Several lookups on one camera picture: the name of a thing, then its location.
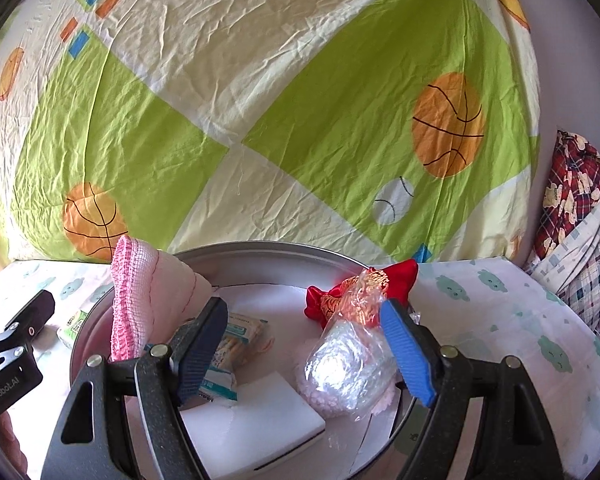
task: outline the plastic bag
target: plastic bag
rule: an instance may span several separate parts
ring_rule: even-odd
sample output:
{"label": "plastic bag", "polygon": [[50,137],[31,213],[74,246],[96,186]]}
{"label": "plastic bag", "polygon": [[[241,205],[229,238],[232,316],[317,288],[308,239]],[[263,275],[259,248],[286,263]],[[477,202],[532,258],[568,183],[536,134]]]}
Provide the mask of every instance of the plastic bag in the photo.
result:
{"label": "plastic bag", "polygon": [[367,416],[395,381],[397,365],[380,328],[385,286],[363,271],[343,295],[304,367],[311,387],[354,420]]}

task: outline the pink knitted cloth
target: pink knitted cloth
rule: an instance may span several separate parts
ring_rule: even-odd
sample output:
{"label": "pink knitted cloth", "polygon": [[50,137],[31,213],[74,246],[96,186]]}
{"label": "pink knitted cloth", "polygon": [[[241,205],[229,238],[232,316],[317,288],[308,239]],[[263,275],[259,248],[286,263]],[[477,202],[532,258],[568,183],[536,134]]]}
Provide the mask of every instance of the pink knitted cloth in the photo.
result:
{"label": "pink knitted cloth", "polygon": [[167,343],[211,297],[211,284],[171,254],[123,235],[111,262],[111,360],[140,357],[147,343]]}

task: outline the basketball print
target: basketball print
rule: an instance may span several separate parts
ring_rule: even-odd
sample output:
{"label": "basketball print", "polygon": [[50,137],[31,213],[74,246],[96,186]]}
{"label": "basketball print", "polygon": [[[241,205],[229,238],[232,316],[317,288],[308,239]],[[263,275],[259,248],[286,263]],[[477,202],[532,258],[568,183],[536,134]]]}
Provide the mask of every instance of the basketball print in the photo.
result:
{"label": "basketball print", "polygon": [[474,160],[484,138],[485,113],[478,92],[461,72],[428,84],[413,111],[413,148],[430,174],[453,176]]}
{"label": "basketball print", "polygon": [[81,182],[64,201],[64,233],[85,256],[110,262],[127,228],[116,202],[98,186]]}
{"label": "basketball print", "polygon": [[16,81],[16,76],[18,75],[23,56],[24,50],[20,47],[14,48],[2,67],[2,73],[0,74],[0,101],[5,101],[7,97],[9,97],[13,84]]}
{"label": "basketball print", "polygon": [[522,12],[522,6],[520,0],[498,0],[510,16],[516,20],[520,25],[529,30],[529,23],[526,20],[525,13]]}

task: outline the white sponge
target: white sponge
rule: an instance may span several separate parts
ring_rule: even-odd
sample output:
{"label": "white sponge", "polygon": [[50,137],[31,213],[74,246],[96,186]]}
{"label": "white sponge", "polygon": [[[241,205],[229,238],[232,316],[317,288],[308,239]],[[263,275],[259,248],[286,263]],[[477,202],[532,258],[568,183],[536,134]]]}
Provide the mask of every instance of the white sponge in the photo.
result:
{"label": "white sponge", "polygon": [[324,419],[274,372],[238,387],[238,404],[180,412],[213,480],[249,478],[317,442]]}

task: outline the round metal tray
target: round metal tray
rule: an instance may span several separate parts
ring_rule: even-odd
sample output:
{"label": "round metal tray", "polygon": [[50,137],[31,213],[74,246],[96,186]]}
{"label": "round metal tray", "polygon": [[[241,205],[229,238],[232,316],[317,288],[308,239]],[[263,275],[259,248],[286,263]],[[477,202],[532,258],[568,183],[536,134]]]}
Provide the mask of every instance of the round metal tray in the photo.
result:
{"label": "round metal tray", "polygon": [[[200,273],[213,286],[252,284],[289,285],[307,288],[315,285],[329,290],[342,280],[359,274],[366,267],[346,256],[324,249],[283,242],[229,242],[185,251],[176,256]],[[85,360],[92,354],[110,355],[113,322],[111,289],[90,311],[76,338],[71,355],[70,379],[73,383]],[[422,413],[411,417],[413,401],[403,391],[392,437],[383,451],[353,478],[395,479],[407,461],[412,445],[407,432],[421,429]],[[417,428],[405,428],[408,419]]]}

